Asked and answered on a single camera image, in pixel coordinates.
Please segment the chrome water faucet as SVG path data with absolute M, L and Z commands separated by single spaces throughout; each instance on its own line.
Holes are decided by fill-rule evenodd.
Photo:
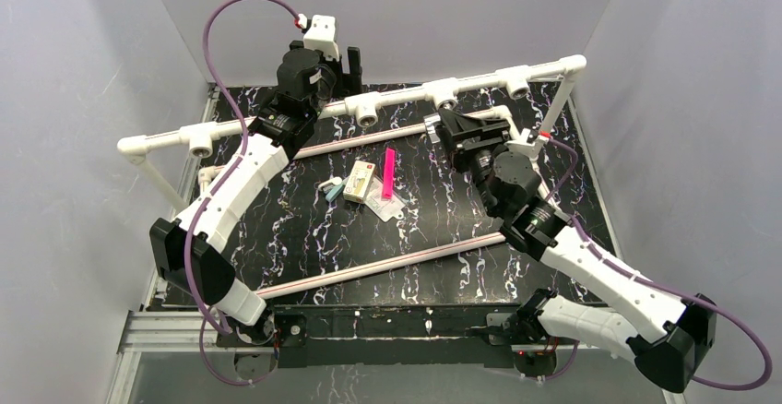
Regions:
M 437 113 L 432 113 L 423 118 L 425 127 L 425 133 L 428 136 L 430 142 L 435 145 L 441 142 L 439 135 L 437 134 L 437 127 L 441 123 L 441 117 Z

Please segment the white PVC pipe frame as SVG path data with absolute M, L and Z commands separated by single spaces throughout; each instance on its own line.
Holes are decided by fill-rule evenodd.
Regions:
M 365 92 L 349 96 L 341 101 L 328 103 L 318 117 L 318 120 L 322 118 L 352 116 L 358 123 L 370 126 L 374 125 L 376 122 L 378 110 L 386 106 L 415 101 L 431 101 L 440 109 L 448 109 L 453 104 L 455 97 L 458 94 L 488 87 L 504 87 L 514 97 L 518 97 L 522 92 L 527 90 L 530 82 L 554 77 L 561 81 L 561 86 L 545 121 L 545 126 L 551 127 L 563 109 L 565 98 L 569 96 L 572 91 L 575 77 L 586 67 L 586 64 L 586 58 L 581 54 L 577 54 L 561 58 L 555 62 L 532 66 L 518 65 L 480 76 L 462 78 L 450 77 L 427 82 L 413 88 L 397 89 L 387 92 Z M 217 139 L 231 135 L 240 136 L 242 143 L 243 135 L 247 132 L 247 126 L 254 119 L 254 117 L 240 115 L 233 121 L 226 123 L 208 122 L 184 126 L 175 132 L 167 132 L 155 136 L 125 137 L 118 142 L 117 148 L 120 153 L 131 163 L 135 164 L 136 167 L 138 167 L 171 202 L 175 208 L 176 217 L 193 202 L 188 202 L 182 198 L 160 175 L 158 170 L 148 162 L 147 156 L 150 151 L 177 144 L 187 144 L 191 153 L 196 154 L 200 149 L 210 149 L 213 142 Z M 309 146 L 307 141 L 289 163 L 297 159 L 369 145 L 388 139 L 405 137 L 418 131 L 425 131 L 424 124 L 387 130 L 364 137 L 339 140 L 318 146 Z M 219 174 L 223 171 L 225 166 L 218 169 L 215 178 L 204 186 L 200 195 L 205 194 L 207 186 L 219 177 Z M 469 241 L 432 248 L 416 254 L 392 257 L 368 265 L 351 267 L 317 277 L 300 279 L 265 290 L 254 291 L 254 293 L 265 301 L 267 299 L 286 296 L 299 291 L 308 291 L 366 276 L 372 276 L 383 271 L 415 265 L 441 256 L 474 250 L 482 246 L 497 244 L 501 240 L 501 236 L 497 233 L 484 235 Z

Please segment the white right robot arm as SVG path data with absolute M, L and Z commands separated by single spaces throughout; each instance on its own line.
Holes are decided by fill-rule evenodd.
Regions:
M 488 325 L 487 333 L 503 344 L 577 340 L 631 362 L 662 389 L 684 391 L 714 342 L 716 316 L 704 307 L 704 296 L 683 300 L 657 291 L 585 238 L 573 217 L 540 195 L 541 177 L 506 120 L 441 110 L 426 128 L 450 165 L 470 177 L 511 247 L 602 301 L 586 306 L 540 289 L 502 323 Z

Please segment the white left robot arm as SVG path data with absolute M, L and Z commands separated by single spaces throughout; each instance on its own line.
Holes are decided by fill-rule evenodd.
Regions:
M 219 177 L 174 220 L 158 219 L 149 231 L 159 276 L 190 294 L 202 310 L 214 307 L 239 322 L 240 333 L 254 345 L 274 337 L 276 322 L 222 252 L 261 190 L 314 134 L 325 106 L 361 93 L 360 49 L 350 46 L 347 59 L 344 70 L 340 60 L 292 42 L 278 67 L 277 85 L 261 100 Z

